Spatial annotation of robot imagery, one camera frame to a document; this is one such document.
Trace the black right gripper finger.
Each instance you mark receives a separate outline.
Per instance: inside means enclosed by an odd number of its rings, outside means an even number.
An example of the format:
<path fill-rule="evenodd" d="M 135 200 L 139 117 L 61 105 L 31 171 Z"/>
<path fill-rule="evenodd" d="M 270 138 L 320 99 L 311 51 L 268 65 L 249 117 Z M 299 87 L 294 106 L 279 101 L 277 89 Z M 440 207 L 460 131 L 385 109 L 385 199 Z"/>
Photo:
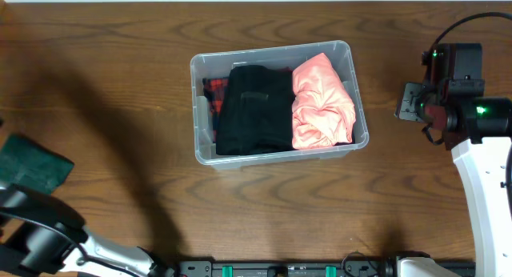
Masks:
<path fill-rule="evenodd" d="M 407 82 L 404 86 L 402 104 L 414 105 L 418 96 L 422 92 L 423 86 L 417 82 Z"/>
<path fill-rule="evenodd" d="M 397 105 L 394 116 L 398 119 L 419 122 L 420 118 L 415 111 L 415 106 L 409 102 L 400 102 Z"/>

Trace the pink garment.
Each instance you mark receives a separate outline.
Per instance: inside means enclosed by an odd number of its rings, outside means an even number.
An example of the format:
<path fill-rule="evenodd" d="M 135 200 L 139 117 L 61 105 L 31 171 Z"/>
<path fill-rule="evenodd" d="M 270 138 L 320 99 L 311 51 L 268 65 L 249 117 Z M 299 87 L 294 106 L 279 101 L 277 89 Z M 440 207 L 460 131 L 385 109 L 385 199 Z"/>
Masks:
<path fill-rule="evenodd" d="M 353 142 L 355 105 L 328 57 L 321 53 L 292 73 L 292 146 L 296 150 Z"/>

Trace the clear plastic storage container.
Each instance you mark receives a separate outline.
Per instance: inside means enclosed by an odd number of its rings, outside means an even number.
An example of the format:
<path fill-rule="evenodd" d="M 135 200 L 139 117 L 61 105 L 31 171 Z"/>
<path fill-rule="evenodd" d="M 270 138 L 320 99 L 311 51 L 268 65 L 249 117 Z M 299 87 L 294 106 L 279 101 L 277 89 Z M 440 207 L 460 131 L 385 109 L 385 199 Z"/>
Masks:
<path fill-rule="evenodd" d="M 354 102 L 356 122 L 353 142 L 305 151 L 283 151 L 260 155 L 218 155 L 214 143 L 213 119 L 210 105 L 203 94 L 204 78 L 222 78 L 236 66 L 261 65 L 269 69 L 295 69 L 317 54 L 325 54 L 347 93 Z M 364 148 L 370 141 L 366 125 L 352 50 L 341 40 L 314 42 L 293 46 L 278 46 L 251 50 L 197 54 L 190 60 L 192 109 L 194 120 L 194 152 L 199 163 L 216 170 L 280 163 L 303 159 L 341 158 L 352 151 Z"/>

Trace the small black cloth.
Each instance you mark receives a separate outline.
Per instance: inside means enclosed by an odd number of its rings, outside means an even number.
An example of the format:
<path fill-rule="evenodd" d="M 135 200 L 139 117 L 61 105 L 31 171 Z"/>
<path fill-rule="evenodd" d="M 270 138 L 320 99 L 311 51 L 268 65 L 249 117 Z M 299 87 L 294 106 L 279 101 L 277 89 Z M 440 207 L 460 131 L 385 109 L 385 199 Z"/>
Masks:
<path fill-rule="evenodd" d="M 295 99 L 292 72 L 264 66 L 237 66 L 231 72 L 226 99 L 234 101 L 229 112 L 230 141 L 237 155 L 291 151 L 292 111 Z"/>

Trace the red plaid flannel shirt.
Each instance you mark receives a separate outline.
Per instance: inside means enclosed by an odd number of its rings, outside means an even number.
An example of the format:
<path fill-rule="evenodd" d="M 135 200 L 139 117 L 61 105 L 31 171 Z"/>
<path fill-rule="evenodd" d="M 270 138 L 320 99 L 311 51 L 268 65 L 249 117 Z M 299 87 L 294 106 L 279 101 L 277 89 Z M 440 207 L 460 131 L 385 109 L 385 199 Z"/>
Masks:
<path fill-rule="evenodd" d="M 230 135 L 227 130 L 230 128 L 230 120 L 234 117 L 234 113 L 229 110 L 234 107 L 234 101 L 226 98 L 233 93 L 230 89 L 231 72 L 226 77 L 202 80 L 203 94 L 210 105 L 214 141 L 217 140 L 218 135 L 221 137 Z"/>

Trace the dark green cloth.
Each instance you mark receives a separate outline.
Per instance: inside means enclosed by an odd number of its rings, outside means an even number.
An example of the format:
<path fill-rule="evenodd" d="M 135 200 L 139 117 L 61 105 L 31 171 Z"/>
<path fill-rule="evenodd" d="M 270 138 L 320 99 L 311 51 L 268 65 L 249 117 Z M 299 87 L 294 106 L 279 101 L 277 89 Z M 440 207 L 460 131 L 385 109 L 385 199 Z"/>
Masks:
<path fill-rule="evenodd" d="M 29 138 L 10 135 L 1 148 L 1 182 L 52 194 L 74 168 L 69 159 Z"/>

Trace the large black garment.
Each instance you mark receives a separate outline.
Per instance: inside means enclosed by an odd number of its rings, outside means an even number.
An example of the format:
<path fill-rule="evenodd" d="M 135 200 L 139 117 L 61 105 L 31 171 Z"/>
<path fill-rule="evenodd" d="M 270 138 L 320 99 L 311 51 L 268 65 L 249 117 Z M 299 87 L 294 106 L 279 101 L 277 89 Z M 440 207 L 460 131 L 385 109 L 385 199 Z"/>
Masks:
<path fill-rule="evenodd" d="M 353 141 L 355 105 L 331 66 L 235 67 L 217 129 L 218 155 L 259 155 Z"/>

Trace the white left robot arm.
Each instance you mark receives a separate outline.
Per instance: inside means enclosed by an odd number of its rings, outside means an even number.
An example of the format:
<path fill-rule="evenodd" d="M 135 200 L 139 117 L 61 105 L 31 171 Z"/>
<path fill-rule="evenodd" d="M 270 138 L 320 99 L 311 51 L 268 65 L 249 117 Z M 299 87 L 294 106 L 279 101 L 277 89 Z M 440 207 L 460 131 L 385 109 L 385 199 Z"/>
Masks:
<path fill-rule="evenodd" d="M 140 247 L 124 247 L 87 229 L 84 218 L 51 195 L 1 183 L 1 226 L 22 224 L 1 242 L 1 270 L 16 276 L 77 272 L 92 276 L 174 276 Z"/>

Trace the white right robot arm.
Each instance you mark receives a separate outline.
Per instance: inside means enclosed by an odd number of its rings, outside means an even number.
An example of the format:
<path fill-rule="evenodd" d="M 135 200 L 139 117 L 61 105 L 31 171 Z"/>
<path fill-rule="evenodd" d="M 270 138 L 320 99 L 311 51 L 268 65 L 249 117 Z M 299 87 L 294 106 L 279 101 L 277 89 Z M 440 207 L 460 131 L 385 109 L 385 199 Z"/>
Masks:
<path fill-rule="evenodd" d="M 443 43 L 422 56 L 422 82 L 408 82 L 395 115 L 452 154 L 470 215 L 477 276 L 511 274 L 511 101 L 486 97 L 482 47 Z"/>

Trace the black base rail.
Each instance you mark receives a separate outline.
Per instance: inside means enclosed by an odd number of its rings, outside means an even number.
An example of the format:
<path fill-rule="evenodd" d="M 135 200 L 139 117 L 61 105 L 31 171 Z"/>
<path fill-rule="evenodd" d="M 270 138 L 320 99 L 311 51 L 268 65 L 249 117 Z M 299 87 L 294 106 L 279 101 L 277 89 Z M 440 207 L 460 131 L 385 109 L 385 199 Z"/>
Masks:
<path fill-rule="evenodd" d="M 392 277 L 400 276 L 397 262 L 406 257 L 431 261 L 428 254 L 406 251 L 390 257 L 368 257 L 361 252 L 349 253 L 340 261 L 302 262 L 297 260 L 273 262 L 215 261 L 192 259 L 180 262 L 174 269 L 175 277 Z"/>

